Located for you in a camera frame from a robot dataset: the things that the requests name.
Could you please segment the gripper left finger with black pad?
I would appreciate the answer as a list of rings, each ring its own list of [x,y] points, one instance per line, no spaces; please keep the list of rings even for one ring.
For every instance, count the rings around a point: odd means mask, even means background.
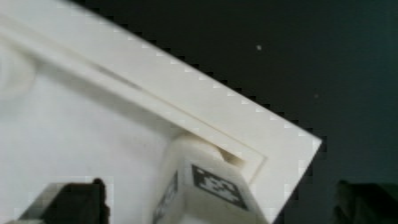
[[[63,187],[42,219],[47,224],[111,224],[107,185],[100,178]]]

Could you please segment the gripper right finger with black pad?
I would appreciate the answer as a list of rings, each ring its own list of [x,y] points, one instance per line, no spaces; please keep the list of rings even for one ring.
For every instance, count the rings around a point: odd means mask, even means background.
[[[336,184],[335,224],[398,224],[398,184]]]

